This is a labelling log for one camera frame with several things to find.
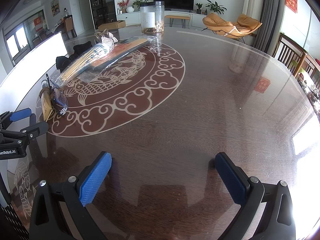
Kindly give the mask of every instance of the jar label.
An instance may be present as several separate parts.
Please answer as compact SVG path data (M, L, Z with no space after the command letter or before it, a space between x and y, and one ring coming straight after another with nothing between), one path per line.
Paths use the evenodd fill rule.
M156 13L155 12L140 12L141 26L143 28L156 27Z

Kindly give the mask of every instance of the blue gripper pad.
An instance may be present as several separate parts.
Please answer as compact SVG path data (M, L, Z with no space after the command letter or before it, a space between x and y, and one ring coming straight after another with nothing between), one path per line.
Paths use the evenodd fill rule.
M10 116L10 121L12 122L16 122L19 121L21 119L27 118L31 115L31 109L30 108L26 108L26 109L22 109L16 112L13 112Z
M101 183L110 170L111 162L111 154L107 152L104 153L80 186L79 199L83 206L92 202Z
M236 204L244 205L247 202L246 187L221 153L216 155L214 165L233 201Z

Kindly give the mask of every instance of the red flowers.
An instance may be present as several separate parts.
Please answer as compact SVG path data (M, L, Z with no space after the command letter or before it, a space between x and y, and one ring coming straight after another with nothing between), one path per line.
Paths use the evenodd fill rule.
M127 8L127 6L129 5L129 1L130 0L126 0L126 1L122 0L121 2L118 2L118 5L122 8Z

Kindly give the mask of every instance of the orange lounge chair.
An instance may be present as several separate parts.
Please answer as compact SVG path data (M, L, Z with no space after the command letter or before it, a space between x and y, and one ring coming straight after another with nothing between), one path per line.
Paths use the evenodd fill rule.
M240 14L237 22L226 22L215 13L210 13L203 18L204 25L216 34L232 39L239 39L257 30L262 23L245 15Z

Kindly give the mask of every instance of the tv cabinet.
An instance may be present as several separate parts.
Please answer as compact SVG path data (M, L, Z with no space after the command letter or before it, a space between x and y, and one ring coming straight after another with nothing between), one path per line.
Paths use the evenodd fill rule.
M187 16L190 17L190 21L186 20L186 28L188 26L198 27L198 28L206 28L202 22L202 19L206 16L204 14L196 14L196 13L188 13L188 12L181 12L181 11L164 11L164 16L166 15L179 15L179 16ZM117 15L117 20L125 21L126 25L133 25L133 24L141 24L140 21L140 11L132 12L132 13L123 13ZM168 18L164 19L164 23L169 25L170 20ZM173 27L180 27L181 21L176 21L173 23Z

